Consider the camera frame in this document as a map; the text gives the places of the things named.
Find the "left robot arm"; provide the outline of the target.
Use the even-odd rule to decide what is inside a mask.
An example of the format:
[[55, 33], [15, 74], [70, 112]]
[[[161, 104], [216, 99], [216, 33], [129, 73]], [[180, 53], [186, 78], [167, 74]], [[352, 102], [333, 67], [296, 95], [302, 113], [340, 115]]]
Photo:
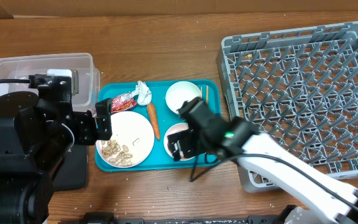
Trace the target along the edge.
[[0, 96], [0, 223], [43, 223], [53, 180], [74, 145], [108, 140], [111, 99], [75, 112], [70, 94], [29, 91]]

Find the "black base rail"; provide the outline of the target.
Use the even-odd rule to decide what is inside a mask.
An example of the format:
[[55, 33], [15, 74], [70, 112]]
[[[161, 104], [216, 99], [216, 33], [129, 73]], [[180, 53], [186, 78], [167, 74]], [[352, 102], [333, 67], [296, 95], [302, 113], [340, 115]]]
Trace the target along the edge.
[[251, 215], [246, 218], [189, 218], [146, 220], [143, 218], [117, 218], [113, 213], [86, 213], [80, 224], [274, 224], [284, 223], [285, 214], [280, 215]]

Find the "crumpled white tissue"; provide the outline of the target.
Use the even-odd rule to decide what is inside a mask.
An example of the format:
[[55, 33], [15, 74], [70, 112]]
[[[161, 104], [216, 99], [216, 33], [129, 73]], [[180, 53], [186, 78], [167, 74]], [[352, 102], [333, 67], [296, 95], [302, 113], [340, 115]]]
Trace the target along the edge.
[[135, 100], [138, 105], [147, 106], [152, 101], [152, 92], [143, 81], [138, 81], [135, 90], [130, 94], [131, 98], [137, 97]]

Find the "white bowl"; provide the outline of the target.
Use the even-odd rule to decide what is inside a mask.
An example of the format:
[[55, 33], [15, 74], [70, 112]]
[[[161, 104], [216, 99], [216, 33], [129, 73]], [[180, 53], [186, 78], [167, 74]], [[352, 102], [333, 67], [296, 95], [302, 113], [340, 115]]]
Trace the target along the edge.
[[184, 102], [196, 97], [202, 97], [201, 90], [192, 82], [180, 81], [172, 84], [165, 95], [168, 108], [175, 114], [183, 106]]

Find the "orange carrot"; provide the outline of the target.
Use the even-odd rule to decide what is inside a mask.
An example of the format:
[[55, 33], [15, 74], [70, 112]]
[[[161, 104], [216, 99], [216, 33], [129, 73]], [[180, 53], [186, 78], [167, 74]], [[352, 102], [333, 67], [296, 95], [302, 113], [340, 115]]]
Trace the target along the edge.
[[149, 103], [147, 105], [147, 114], [149, 116], [150, 123], [152, 125], [155, 137], [159, 141], [160, 140], [160, 130], [159, 130], [159, 125], [158, 125], [157, 111], [156, 111], [155, 105], [153, 103]]

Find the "grey dish rack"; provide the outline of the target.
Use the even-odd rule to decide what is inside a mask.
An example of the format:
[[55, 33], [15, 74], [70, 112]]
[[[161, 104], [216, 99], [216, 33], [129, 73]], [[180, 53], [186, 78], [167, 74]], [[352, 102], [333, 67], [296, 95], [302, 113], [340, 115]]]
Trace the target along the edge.
[[358, 22], [223, 38], [229, 115], [335, 179], [358, 178]]

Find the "pink bowl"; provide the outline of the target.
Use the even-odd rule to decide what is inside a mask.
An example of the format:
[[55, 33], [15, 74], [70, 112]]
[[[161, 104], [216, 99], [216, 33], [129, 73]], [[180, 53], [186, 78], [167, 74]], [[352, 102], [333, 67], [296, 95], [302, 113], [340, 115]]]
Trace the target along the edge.
[[174, 124], [173, 126], [171, 126], [167, 132], [165, 133], [164, 135], [164, 139], [163, 139], [163, 146], [165, 148], [165, 151], [166, 153], [171, 157], [173, 158], [173, 155], [172, 153], [170, 152], [169, 148], [168, 148], [168, 136], [171, 135], [171, 134], [175, 134], [175, 133], [178, 133], [180, 131], [185, 131], [187, 130], [189, 127], [188, 127], [188, 124], [187, 123], [177, 123], [177, 124]]

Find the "red snack wrapper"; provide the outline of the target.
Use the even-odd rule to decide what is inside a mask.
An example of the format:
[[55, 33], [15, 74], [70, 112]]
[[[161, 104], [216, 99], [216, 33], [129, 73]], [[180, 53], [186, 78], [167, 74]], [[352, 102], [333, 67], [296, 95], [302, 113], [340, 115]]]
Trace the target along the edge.
[[131, 92], [120, 94], [111, 101], [111, 113], [119, 113], [129, 110], [137, 105], [134, 95]]

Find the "pile of peanuts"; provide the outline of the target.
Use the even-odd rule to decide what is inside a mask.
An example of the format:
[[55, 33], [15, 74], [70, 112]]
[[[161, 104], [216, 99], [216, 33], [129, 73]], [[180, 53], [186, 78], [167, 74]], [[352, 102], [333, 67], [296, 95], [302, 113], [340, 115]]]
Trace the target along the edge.
[[120, 145], [117, 140], [101, 141], [101, 157], [116, 167], [129, 167], [132, 165], [133, 155], [126, 145]]

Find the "large white plate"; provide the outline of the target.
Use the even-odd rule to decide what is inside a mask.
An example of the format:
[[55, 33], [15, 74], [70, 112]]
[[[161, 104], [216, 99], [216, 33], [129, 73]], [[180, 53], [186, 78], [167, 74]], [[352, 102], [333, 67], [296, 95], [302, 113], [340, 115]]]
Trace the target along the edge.
[[145, 161], [152, 152], [155, 135], [151, 123], [148, 119], [133, 111], [124, 111], [111, 115], [112, 136], [110, 140], [115, 139], [120, 145], [126, 145], [129, 152], [133, 155], [132, 165], [129, 167], [116, 167], [108, 163], [101, 157], [101, 141], [96, 142], [97, 155], [106, 162], [107, 165], [127, 169], [139, 165]]

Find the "clear plastic bin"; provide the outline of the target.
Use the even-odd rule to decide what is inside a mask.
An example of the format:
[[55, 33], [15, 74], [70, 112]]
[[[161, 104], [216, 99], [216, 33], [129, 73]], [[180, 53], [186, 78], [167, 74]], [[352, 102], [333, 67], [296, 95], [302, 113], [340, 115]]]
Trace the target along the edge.
[[99, 70], [89, 53], [31, 55], [0, 58], [0, 80], [28, 79], [29, 75], [78, 74], [77, 94], [72, 96], [74, 111], [90, 110], [95, 114], [95, 104], [100, 91]]

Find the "teal plastic tray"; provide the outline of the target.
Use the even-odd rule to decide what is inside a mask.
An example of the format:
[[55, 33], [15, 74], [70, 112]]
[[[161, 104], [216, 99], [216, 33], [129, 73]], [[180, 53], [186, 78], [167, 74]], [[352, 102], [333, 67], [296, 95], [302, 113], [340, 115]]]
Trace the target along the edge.
[[106, 172], [178, 169], [208, 166], [216, 156], [197, 148], [198, 135], [178, 115], [184, 100], [200, 95], [209, 109], [219, 114], [219, 90], [211, 80], [170, 80], [147, 82], [155, 112], [145, 106], [111, 116], [115, 149], [106, 141], [96, 142], [95, 161]]

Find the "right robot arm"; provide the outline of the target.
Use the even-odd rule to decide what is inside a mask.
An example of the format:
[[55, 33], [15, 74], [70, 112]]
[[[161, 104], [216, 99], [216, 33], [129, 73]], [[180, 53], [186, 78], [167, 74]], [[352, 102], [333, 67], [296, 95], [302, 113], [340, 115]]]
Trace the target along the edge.
[[174, 161], [214, 154], [213, 166], [231, 161], [269, 178], [307, 206], [285, 223], [358, 223], [358, 189], [333, 179], [286, 151], [271, 135], [240, 117], [225, 121], [200, 97], [180, 101], [176, 113], [188, 129], [167, 137]]

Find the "black bin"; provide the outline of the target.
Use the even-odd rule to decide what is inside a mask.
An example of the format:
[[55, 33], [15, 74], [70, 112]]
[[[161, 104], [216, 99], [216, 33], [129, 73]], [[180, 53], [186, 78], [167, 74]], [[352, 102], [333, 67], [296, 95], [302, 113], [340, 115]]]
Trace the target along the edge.
[[88, 146], [74, 145], [53, 181], [56, 192], [83, 189], [88, 184]]

